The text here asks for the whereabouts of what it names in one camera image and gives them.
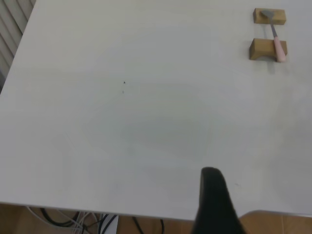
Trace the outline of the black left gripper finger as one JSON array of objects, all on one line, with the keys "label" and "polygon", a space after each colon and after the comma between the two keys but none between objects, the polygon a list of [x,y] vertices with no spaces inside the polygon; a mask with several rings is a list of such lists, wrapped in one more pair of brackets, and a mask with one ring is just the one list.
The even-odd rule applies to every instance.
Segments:
[{"label": "black left gripper finger", "polygon": [[234,209],[225,178],[213,167],[201,170],[199,207],[193,234],[244,234]]}]

